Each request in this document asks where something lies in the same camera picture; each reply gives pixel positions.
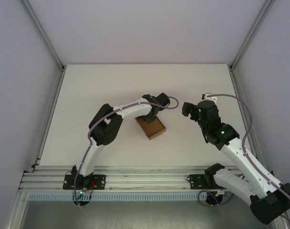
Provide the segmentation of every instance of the white enclosure panel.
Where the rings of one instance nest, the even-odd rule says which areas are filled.
[[[237,73],[263,157],[290,182],[290,0],[275,2]]]
[[[41,166],[73,166],[87,146],[88,125],[105,104],[124,105],[144,94],[161,92],[180,101],[158,117],[166,132],[149,141],[135,120],[125,122],[117,138],[97,156],[97,166],[164,167],[233,165],[206,144],[197,123],[181,115],[183,102],[198,103],[202,93],[234,94],[226,64],[68,65]],[[222,121],[245,130],[237,101],[218,98]]]
[[[265,2],[29,1],[64,64],[231,64]]]
[[[18,0],[0,0],[0,229],[30,169],[59,69]]]

